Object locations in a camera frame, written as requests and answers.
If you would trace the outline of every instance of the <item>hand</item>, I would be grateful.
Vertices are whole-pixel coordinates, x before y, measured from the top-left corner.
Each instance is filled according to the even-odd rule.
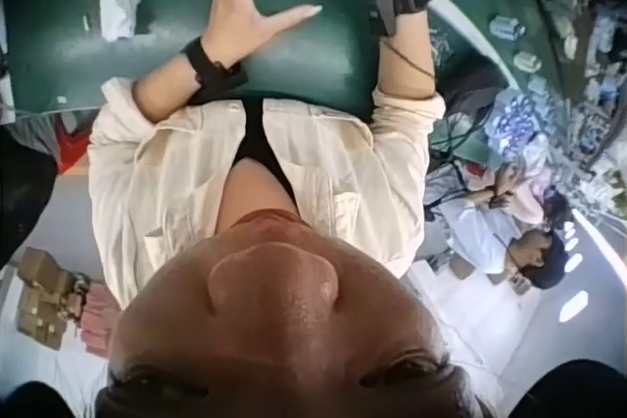
[[[511,205],[511,200],[513,199],[512,193],[504,193],[500,196],[495,196],[488,203],[488,208],[490,209],[507,209]]]
[[[518,185],[518,176],[516,170],[511,164],[504,164],[497,171],[497,175],[494,180],[494,186],[496,187],[497,196],[503,195],[507,192],[513,192]]]
[[[227,69],[251,55],[281,31],[316,15],[322,7],[301,5],[271,17],[253,0],[214,0],[202,44],[212,61]]]

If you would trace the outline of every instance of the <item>neck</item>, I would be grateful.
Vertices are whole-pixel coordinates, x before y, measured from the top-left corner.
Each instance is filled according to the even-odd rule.
[[[244,159],[231,169],[224,183],[216,233],[262,209],[279,209],[299,215],[298,208],[274,175],[260,163]]]

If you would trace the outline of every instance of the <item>black undershirt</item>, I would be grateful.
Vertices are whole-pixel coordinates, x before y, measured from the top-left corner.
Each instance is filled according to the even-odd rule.
[[[262,98],[247,98],[243,100],[243,104],[246,111],[246,135],[237,149],[231,168],[242,159],[252,159],[259,162],[274,175],[292,202],[296,204],[292,185],[283,173],[283,169],[265,136],[264,100]]]

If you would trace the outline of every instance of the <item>nose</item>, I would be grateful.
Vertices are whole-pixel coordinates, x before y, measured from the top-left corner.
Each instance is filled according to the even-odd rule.
[[[338,277],[322,256],[272,242],[223,259],[210,274],[209,293],[218,317],[298,331],[328,320]]]

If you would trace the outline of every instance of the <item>eye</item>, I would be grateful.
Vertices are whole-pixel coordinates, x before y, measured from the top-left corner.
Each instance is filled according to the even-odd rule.
[[[406,357],[396,361],[385,369],[366,374],[360,385],[369,389],[401,384],[402,382],[422,377],[438,369],[438,366],[424,357]]]
[[[121,381],[114,382],[116,387],[127,392],[168,399],[204,396],[208,393],[204,388],[186,384],[167,373],[147,367],[133,369]]]

